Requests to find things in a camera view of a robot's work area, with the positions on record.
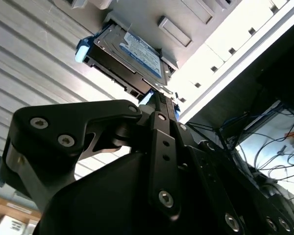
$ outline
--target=cardboard box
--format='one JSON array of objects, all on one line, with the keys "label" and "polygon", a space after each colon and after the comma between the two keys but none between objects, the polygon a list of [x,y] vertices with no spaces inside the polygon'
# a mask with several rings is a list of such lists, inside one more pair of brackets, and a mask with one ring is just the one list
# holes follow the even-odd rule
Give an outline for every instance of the cardboard box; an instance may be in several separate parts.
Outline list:
[{"label": "cardboard box", "polygon": [[26,224],[29,223],[29,220],[39,221],[41,218],[41,214],[38,211],[0,198],[0,219],[4,215],[8,215]]}]

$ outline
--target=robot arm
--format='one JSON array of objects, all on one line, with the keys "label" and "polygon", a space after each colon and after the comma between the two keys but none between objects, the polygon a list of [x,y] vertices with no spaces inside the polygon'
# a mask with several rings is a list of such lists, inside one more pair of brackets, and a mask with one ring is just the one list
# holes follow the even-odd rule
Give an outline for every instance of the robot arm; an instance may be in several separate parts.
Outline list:
[{"label": "robot arm", "polygon": [[[169,98],[18,110],[0,173],[43,216],[35,235],[294,234],[287,218],[220,150],[197,145]],[[78,160],[131,153],[76,181]]]}]

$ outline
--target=blue cable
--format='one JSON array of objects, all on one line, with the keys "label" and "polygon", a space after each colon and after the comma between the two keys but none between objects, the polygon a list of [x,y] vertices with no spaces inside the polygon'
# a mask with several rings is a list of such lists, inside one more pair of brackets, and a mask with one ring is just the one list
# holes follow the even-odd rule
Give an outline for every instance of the blue cable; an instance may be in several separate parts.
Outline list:
[{"label": "blue cable", "polygon": [[[260,114],[260,115],[253,115],[253,116],[250,116],[251,118],[258,118],[258,117],[262,117],[262,116],[266,116],[266,115],[269,115],[271,113],[275,112],[275,109],[271,109],[269,112],[267,112],[266,114]],[[228,124],[229,122],[233,121],[233,120],[237,120],[237,119],[241,119],[241,118],[245,118],[246,117],[246,114],[244,114],[243,116],[240,116],[240,117],[233,117],[233,118],[230,118],[228,120],[226,120],[222,126],[224,127],[226,124]]]}]

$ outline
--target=hard drive label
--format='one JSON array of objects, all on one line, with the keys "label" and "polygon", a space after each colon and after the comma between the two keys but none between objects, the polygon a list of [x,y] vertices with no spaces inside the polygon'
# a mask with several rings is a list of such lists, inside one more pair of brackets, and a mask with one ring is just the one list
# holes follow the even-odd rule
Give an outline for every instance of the hard drive label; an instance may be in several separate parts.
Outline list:
[{"label": "hard drive label", "polygon": [[160,58],[153,52],[153,49],[142,39],[128,32],[125,34],[124,40],[127,42],[127,45],[120,43],[120,48],[155,76],[162,78]]}]

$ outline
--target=hard drive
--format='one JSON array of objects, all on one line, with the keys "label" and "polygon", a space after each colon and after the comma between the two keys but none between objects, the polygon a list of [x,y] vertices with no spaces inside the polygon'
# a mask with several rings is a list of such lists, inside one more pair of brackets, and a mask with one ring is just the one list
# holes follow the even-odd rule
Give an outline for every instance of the hard drive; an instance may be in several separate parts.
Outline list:
[{"label": "hard drive", "polygon": [[116,23],[95,35],[83,62],[101,70],[139,100],[150,89],[173,94],[165,86],[174,70],[144,40]]}]

